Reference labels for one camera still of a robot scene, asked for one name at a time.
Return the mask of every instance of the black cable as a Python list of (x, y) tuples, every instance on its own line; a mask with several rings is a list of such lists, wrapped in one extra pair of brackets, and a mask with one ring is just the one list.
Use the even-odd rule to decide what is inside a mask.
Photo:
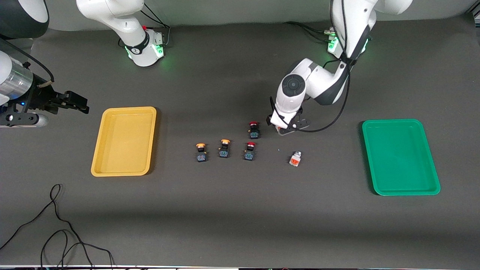
[(165, 27), (167, 27), (167, 28), (170, 28), (170, 26), (164, 24), (164, 23), (162, 22), (162, 20), (160, 20), (160, 18), (148, 7), (148, 5), (147, 5), (146, 3), (145, 3), (145, 7), (148, 8), (148, 10), (153, 14), (153, 16), (155, 16), (155, 18), (157, 18), (157, 20), (158, 20), (158, 22), (159, 22), (160, 24), (162, 24), (163, 26), (165, 26)]
[(285, 23), (286, 23), (286, 24), (289, 24), (289, 25), (298, 25), (298, 26), (300, 26), (300, 27), (302, 27), (302, 28), (306, 28), (306, 29), (308, 29), (308, 30), (310, 30), (310, 31), (312, 31), (312, 32), (315, 32), (315, 33), (320, 33), (320, 34), (323, 34), (323, 33), (324, 33), (324, 32), (321, 31), (321, 30), (317, 30), (317, 29), (315, 29), (315, 28), (312, 28), (312, 27), (310, 27), (310, 26), (308, 26), (308, 25), (306, 25), (306, 24), (302, 24), (302, 23), (299, 23), (299, 22), (288, 21), (288, 22), (285, 22)]
[(58, 209), (57, 209), (57, 203), (55, 202), (55, 200), (52, 198), (52, 192), (53, 192), (53, 189), (58, 186), (58, 191), (57, 191), (57, 194), (55, 195), (55, 198), (58, 196), (58, 194), (60, 193), (60, 190), (61, 190), (61, 185), (60, 184), (55, 184), (53, 186), (53, 188), (50, 190), (50, 199), (52, 200), (53, 202), (53, 207), (55, 209), (55, 216), (57, 216), (57, 219), (60, 220), (60, 221), (63, 221), (65, 223), (68, 224), (68, 226), (70, 227), (70, 230), (72, 231), (72, 233), (77, 237), (78, 241), (80, 243), (82, 243), (82, 247), (84, 248), (84, 252), (85, 252), (85, 257), (87, 258), (88, 260), (88, 263), (90, 263), (90, 265), (93, 265), (92, 261), (90, 260), (90, 257), (88, 256), (88, 253), (87, 253), (87, 249), (85, 248), (85, 243), (80, 239), (80, 236), (78, 235), (77, 231), (73, 228), (72, 224), (70, 223), (70, 221), (67, 221), (67, 220), (64, 220), (60, 217), (59, 213), (58, 213)]
[(171, 27), (165, 23), (162, 22), (162, 20), (160, 20), (160, 18), (155, 14), (155, 12), (152, 11), (152, 9), (150, 9), (150, 7), (145, 3), (144, 4), (145, 7), (153, 14), (153, 16), (155, 16), (155, 18), (157, 18), (158, 20), (150, 17), (148, 14), (146, 14), (144, 11), (140, 11), (143, 15), (147, 16), (150, 20), (158, 23), (158, 24), (161, 24), (163, 25), (163, 27), (165, 28), (168, 28), (168, 33), (167, 33), (167, 41), (165, 42), (165, 45), (168, 45), (168, 43), (170, 42), (170, 31), (171, 31)]
[(323, 65), (322, 68), (325, 68), (329, 63), (338, 62), (338, 61), (341, 61), (341, 60), (340, 59), (334, 59), (334, 60), (327, 61), (327, 62), (325, 62), (325, 64)]
[(69, 253), (69, 252), (72, 250), (72, 248), (74, 248), (76, 245), (87, 245), (87, 246), (89, 246), (89, 247), (93, 247), (93, 248), (95, 248), (95, 249), (98, 249), (98, 250), (102, 250), (102, 251), (107, 252), (107, 253), (108, 253), (108, 258), (110, 259), (110, 267), (113, 269), (113, 265), (115, 264), (115, 260), (113, 259), (113, 255), (112, 255), (112, 253), (111, 253), (109, 250), (104, 249), (104, 248), (101, 248), (101, 247), (98, 247), (98, 246), (95, 246), (95, 245), (91, 245), (91, 244), (88, 244), (88, 243), (80, 243), (80, 242), (77, 242), (77, 243), (73, 244), (73, 245), (67, 250), (67, 252), (63, 254), (62, 259), (61, 259), (61, 261), (58, 263), (58, 265), (60, 265), (60, 263), (63, 262), (63, 260), (65, 259), (65, 257), (67, 257), (68, 253)]
[(63, 256), (65, 256), (65, 250), (67, 250), (67, 246), (68, 246), (68, 235), (67, 235), (66, 232), (68, 232), (68, 230), (65, 230), (65, 229), (58, 230), (58, 231), (54, 232), (54, 233), (47, 239), (47, 241), (45, 242), (45, 244), (43, 244), (42, 251), (40, 251), (40, 270), (43, 269), (43, 255), (44, 255), (44, 253), (45, 253), (45, 247), (47, 247), (47, 244), (50, 242), (50, 240), (51, 240), (57, 233), (63, 233), (63, 234), (65, 235), (65, 247), (63, 248), (62, 259), (61, 259), (61, 268), (63, 269)]
[(316, 40), (320, 41), (320, 42), (325, 42), (325, 43), (328, 43), (330, 42), (329, 40), (327, 39), (321, 39), (317, 36), (315, 36), (312, 32), (314, 33), (322, 33), (323, 34), (323, 31), (320, 31), (320, 30), (317, 30), (317, 29), (314, 29), (314, 28), (311, 28), (310, 26), (308, 25), (305, 25), (305, 24), (302, 24), (302, 23), (299, 23), (299, 22), (285, 22), (286, 24), (289, 24), (289, 25), (298, 25), (302, 28), (303, 31), (305, 31), (308, 35), (310, 35), (311, 37), (315, 38)]
[(47, 209), (51, 204), (53, 204), (53, 201), (57, 198), (57, 196), (58, 196), (58, 193), (55, 195), (55, 197), (54, 197), (47, 205), (45, 205), (45, 207), (43, 207), (43, 209), (40, 211), (40, 213), (38, 213), (38, 215), (35, 216), (32, 220), (30, 220), (30, 221), (27, 222), (27, 223), (24, 223), (24, 224), (20, 225), (20, 227), (18, 227), (18, 229), (13, 233), (13, 235), (10, 237), (10, 239), (8, 239), (8, 240), (0, 247), (0, 250), (2, 250), (2, 249), (17, 235), (18, 231), (19, 231), (23, 226), (28, 225), (28, 224), (34, 222), (35, 220), (37, 220), (38, 217), (40, 217), (40, 215), (43, 214), (43, 212), (45, 211), (45, 209)]
[[(330, 0), (330, 21), (333, 25), (333, 28), (335, 30), (335, 33), (338, 33), (337, 30), (335, 29), (335, 25), (333, 24), (333, 19), (332, 19), (332, 7), (333, 7), (333, 0)], [(345, 8), (344, 8), (344, 0), (342, 0), (342, 14), (343, 14), (343, 26), (344, 26), (344, 29), (345, 29), (345, 44), (347, 43), (347, 23), (346, 23), (346, 20), (345, 20)], [(340, 39), (338, 39), (338, 42), (343, 50), (343, 54), (345, 56), (345, 68), (347, 69), (347, 73), (348, 73), (348, 76), (347, 76), (347, 89), (345, 90), (345, 99), (343, 100), (343, 104), (342, 104), (342, 107), (340, 108), (340, 111), (338, 112), (337, 116), (335, 117), (335, 119), (333, 119), (333, 121), (331, 121), (328, 125), (324, 126), (323, 128), (319, 128), (319, 129), (315, 129), (315, 130), (304, 130), (304, 129), (298, 129), (298, 128), (295, 128), (293, 126), (290, 126), (287, 122), (285, 122), (285, 120), (283, 120), (283, 118), (280, 117), (280, 114), (278, 113), (276, 107), (275, 107), (275, 103), (273, 102), (273, 98), (270, 97), (270, 105), (272, 106), (272, 109), (275, 110), (275, 112), (278, 114), (279, 118), (282, 120), (282, 122), (287, 125), (289, 128), (295, 130), (295, 131), (300, 131), (300, 132), (305, 132), (305, 133), (314, 133), (314, 132), (319, 132), (319, 131), (322, 131), (322, 130), (325, 130), (327, 128), (329, 128), (330, 126), (332, 126), (333, 124), (335, 124), (335, 122), (340, 118), (340, 116), (342, 115), (343, 113), (343, 109), (345, 108), (345, 105), (347, 104), (347, 99), (348, 99), (348, 92), (350, 90), (350, 65), (349, 65), (349, 60), (347, 58), (347, 53), (346, 53), (346, 46), (343, 46), (342, 44), (342, 41)], [(330, 62), (334, 62), (334, 61), (339, 61), (340, 59), (336, 59), (336, 60), (331, 60), (331, 61), (327, 61), (325, 64), (324, 64), (324, 67), (330, 63)]]
[(17, 46), (15, 46), (14, 44), (8, 42), (7, 40), (1, 38), (1, 40), (3, 40), (3, 42), (5, 42), (8, 46), (12, 47), (13, 49), (15, 49), (17, 52), (25, 55), (26, 57), (28, 57), (29, 59), (33, 60), (33, 62), (37, 63), (39, 66), (41, 66), (47, 73), (48, 75), (50, 76), (50, 81), (51, 82), (54, 82), (54, 79), (53, 79), (53, 74), (52, 72), (50, 72), (50, 70), (44, 65), (42, 64), (40, 61), (38, 61), (37, 59), (35, 59), (35, 57), (31, 56), (30, 54), (24, 52), (23, 50), (21, 50), (20, 48), (18, 48)]
[[(55, 208), (55, 215), (56, 215), (57, 219), (60, 220), (60, 221), (62, 221), (62, 222), (67, 223), (68, 226), (69, 226), (69, 228), (70, 228), (70, 230), (72, 231), (72, 233), (73, 233), (73, 234), (76, 236), (76, 238), (78, 239), (78, 243), (73, 244), (68, 251), (65, 252), (65, 250), (66, 250), (67, 247), (64, 248), (63, 253), (62, 253), (62, 259), (61, 259), (61, 261), (60, 261), (59, 264), (62, 264), (62, 265), (63, 265), (63, 261), (64, 261), (66, 255), (67, 255), (68, 252), (72, 249), (73, 246), (75, 246), (75, 245), (82, 245), (82, 247), (83, 247), (83, 249), (84, 249), (84, 252), (85, 252), (85, 257), (87, 258), (88, 263), (90, 264), (90, 266), (93, 266), (93, 263), (92, 263), (92, 261), (90, 260), (90, 257), (88, 256), (88, 253), (87, 253), (87, 250), (86, 250), (85, 246), (90, 246), (90, 247), (96, 248), (96, 249), (98, 249), (98, 250), (102, 250), (102, 251), (107, 252), (107, 253), (108, 253), (108, 256), (109, 256), (109, 259), (110, 259), (110, 265), (111, 265), (111, 267), (113, 268), (113, 265), (115, 264), (115, 261), (114, 261), (114, 259), (113, 259), (112, 253), (111, 253), (109, 250), (103, 249), (103, 248), (100, 248), (100, 247), (98, 247), (98, 246), (95, 246), (95, 245), (92, 245), (92, 244), (88, 244), (88, 243), (83, 242), (83, 241), (81, 240), (80, 236), (78, 235), (78, 233), (77, 233), (77, 232), (75, 231), (75, 229), (73, 228), (72, 224), (71, 224), (69, 221), (64, 220), (64, 219), (62, 219), (62, 218), (60, 217), (60, 215), (59, 215), (59, 213), (58, 213), (57, 203), (56, 203), (56, 199), (57, 199), (57, 197), (58, 197), (59, 194), (60, 194), (60, 190), (61, 190), (61, 185), (60, 185), (60, 184), (55, 184), (55, 185), (52, 187), (52, 189), (50, 190), (50, 202), (49, 202), (45, 207), (43, 207), (43, 209), (40, 211), (40, 213), (37, 214), (31, 221), (29, 221), (29, 222), (27, 222), (27, 223), (25, 223), (25, 224), (20, 225), (20, 227), (18, 227), (18, 229), (13, 233), (13, 235), (0, 247), (0, 250), (2, 250), (2, 249), (17, 235), (17, 233), (20, 231), (20, 229), (21, 229), (23, 226), (26, 226), (26, 225), (34, 222), (35, 220), (37, 220), (38, 217), (40, 217), (40, 216), (43, 214), (43, 212), (44, 212), (50, 205), (53, 204), (53, 206), (54, 206), (54, 208)], [(58, 230), (58, 231), (56, 231), (52, 236), (50, 236), (50, 238), (45, 242), (44, 247), (43, 247), (43, 249), (42, 249), (42, 252), (40, 253), (41, 256), (42, 256), (42, 254), (44, 253), (45, 246), (48, 244), (48, 242), (50, 241), (50, 239), (51, 239), (53, 236), (55, 236), (57, 233), (59, 233), (59, 232), (64, 232), (65, 237), (66, 237), (66, 242), (67, 242), (66, 245), (68, 245), (68, 236), (66, 235), (65, 232), (69, 232), (69, 230), (66, 230), (66, 229)], [(42, 260), (42, 258), (40, 258), (40, 264), (41, 264), (41, 266), (43, 266), (43, 260)]]

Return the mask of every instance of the green tray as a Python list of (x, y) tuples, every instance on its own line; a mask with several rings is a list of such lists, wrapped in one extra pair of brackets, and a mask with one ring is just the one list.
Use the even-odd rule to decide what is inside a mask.
[(415, 119), (362, 125), (373, 188), (382, 196), (436, 195), (440, 182), (423, 125)]

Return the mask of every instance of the silver cylindrical part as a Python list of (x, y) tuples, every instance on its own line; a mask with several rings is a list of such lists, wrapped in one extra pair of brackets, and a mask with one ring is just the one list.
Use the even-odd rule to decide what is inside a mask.
[(22, 63), (0, 51), (0, 62), (3, 68), (12, 66), (10, 74), (0, 84), (0, 94), (12, 99), (19, 98), (25, 94), (33, 83), (33, 73), (24, 68)]
[(48, 124), (48, 118), (43, 114), (38, 113), (37, 115), (38, 115), (38, 122), (34, 126), (35, 127), (46, 126)]

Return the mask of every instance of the green indicator light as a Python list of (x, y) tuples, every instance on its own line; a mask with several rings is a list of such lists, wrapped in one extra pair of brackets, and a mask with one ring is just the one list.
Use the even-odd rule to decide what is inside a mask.
[(363, 49), (361, 49), (360, 53), (363, 53), (365, 51), (365, 49), (367, 48), (367, 43), (368, 43), (368, 39), (365, 41), (365, 45), (363, 45)]
[(125, 50), (126, 50), (127, 53), (128, 53), (128, 58), (132, 59), (132, 56), (130, 55), (130, 52), (129, 52), (128, 49), (127, 49), (127, 46), (125, 46)]
[(158, 58), (163, 57), (163, 49), (161, 45), (154, 45), (152, 44), (152, 48), (154, 49), (155, 54)]
[(330, 44), (330, 45), (328, 46), (328, 51), (331, 52), (331, 53), (334, 53), (334, 52), (335, 52), (335, 49), (336, 49), (336, 47), (337, 47), (337, 45), (338, 45), (338, 38), (335, 37), (335, 39), (332, 40), (332, 41), (330, 41), (330, 43), (332, 43), (332, 44)]

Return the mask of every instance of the gray mat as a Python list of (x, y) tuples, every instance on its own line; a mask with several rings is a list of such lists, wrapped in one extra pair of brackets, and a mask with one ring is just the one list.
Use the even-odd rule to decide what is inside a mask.
[[(91, 110), (62, 110), (44, 128), (0, 130), (1, 242), (62, 183), (61, 215), (117, 264), (480, 267), (480, 48), (471, 16), (379, 22), (338, 123), (285, 137), (264, 123), (268, 97), (295, 60), (330, 60), (324, 45), (292, 25), (178, 27), (171, 36), (165, 59), (148, 68), (130, 62), (113, 31), (51, 31), (35, 42), (55, 89), (87, 97)], [(130, 106), (161, 112), (152, 172), (93, 177), (102, 112)], [(318, 128), (340, 106), (309, 101), (304, 115)], [(359, 124), (383, 118), (423, 123), (439, 195), (372, 192)], [(262, 123), (253, 162), (241, 158), (250, 121)], [(232, 140), (229, 159), (215, 157), (222, 138)], [(208, 144), (206, 163), (195, 161), (199, 142)], [(298, 168), (287, 164), (295, 150), (303, 152)], [(0, 252), (0, 264), (39, 263), (45, 240), (65, 227), (52, 211)], [(62, 241), (48, 246), (49, 263), (60, 259)], [(108, 264), (105, 253), (90, 254)], [(87, 263), (80, 249), (70, 263)]]

